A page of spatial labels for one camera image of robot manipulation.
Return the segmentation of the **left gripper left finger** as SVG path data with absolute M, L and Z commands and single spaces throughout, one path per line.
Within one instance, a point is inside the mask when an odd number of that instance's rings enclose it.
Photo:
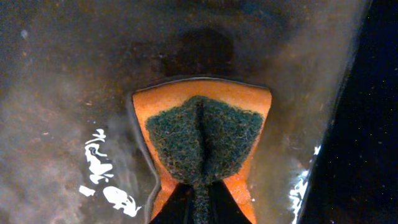
M 160 212 L 150 224 L 194 224 L 193 199 L 195 193 L 190 185 L 178 184 Z

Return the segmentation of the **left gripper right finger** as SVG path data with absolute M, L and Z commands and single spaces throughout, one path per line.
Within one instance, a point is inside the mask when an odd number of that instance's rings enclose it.
M 223 181 L 209 187 L 211 224 L 251 224 Z

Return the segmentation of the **orange green sponge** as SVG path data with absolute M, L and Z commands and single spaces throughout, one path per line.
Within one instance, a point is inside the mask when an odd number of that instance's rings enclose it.
M 133 93 L 135 138 L 155 175 L 146 223 L 178 184 L 194 190 L 194 223 L 210 223 L 208 187 L 217 181 L 255 223 L 247 178 L 271 102 L 268 88 L 215 78 L 177 80 Z

